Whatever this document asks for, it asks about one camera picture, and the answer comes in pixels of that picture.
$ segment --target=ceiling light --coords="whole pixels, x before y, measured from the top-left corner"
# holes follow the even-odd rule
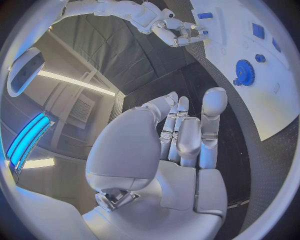
[[[73,78],[70,78],[70,77],[67,77],[67,76],[62,76],[62,75],[59,75],[59,74],[56,74],[56,73],[41,70],[41,71],[39,71],[39,73],[37,75],[52,78],[52,79],[61,80],[61,81],[71,83],[71,84],[76,84],[78,86],[85,87],[87,89],[92,89],[92,90],[96,90],[96,91],[104,93],[104,94],[115,96],[115,93],[112,92],[112,91],[108,91],[104,88],[91,85],[91,84],[86,83],[84,81],[78,81],[76,79],[73,79]]]
[[[10,161],[5,160],[6,166],[8,166],[9,163]],[[53,158],[26,161],[23,169],[35,169],[35,168],[42,168],[42,167],[49,167],[49,166],[54,166]]]

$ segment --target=blue gear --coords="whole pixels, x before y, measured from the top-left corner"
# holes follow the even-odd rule
[[[250,62],[245,59],[239,60],[235,66],[237,79],[233,81],[236,86],[250,86],[254,83],[255,72]]]

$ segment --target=air vent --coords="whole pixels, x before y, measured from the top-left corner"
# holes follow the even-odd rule
[[[70,116],[86,123],[94,105],[94,101],[81,94],[75,102],[70,112]]]

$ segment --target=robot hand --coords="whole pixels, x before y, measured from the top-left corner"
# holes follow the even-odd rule
[[[175,14],[169,9],[160,10],[151,2],[139,5],[133,1],[115,0],[81,0],[69,2],[55,23],[60,20],[83,14],[94,14],[95,16],[116,16],[129,21],[141,33],[150,34],[154,32],[161,40],[171,47],[185,46],[206,37],[203,34],[191,36],[192,30],[202,31],[203,27],[190,22],[182,22],[174,18]],[[173,32],[180,31],[177,37]]]

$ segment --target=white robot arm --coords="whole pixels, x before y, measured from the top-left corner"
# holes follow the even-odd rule
[[[55,23],[60,20],[77,15],[94,14],[95,16],[116,16],[129,21],[141,33],[155,33],[161,40],[171,47],[180,47],[203,41],[206,37],[202,34],[203,27],[190,22],[182,22],[174,18],[175,14],[165,8],[160,10],[151,2],[142,5],[133,1],[115,0],[80,0],[69,2]],[[177,37],[172,31],[180,31]],[[198,36],[191,36],[192,30],[198,31]]]

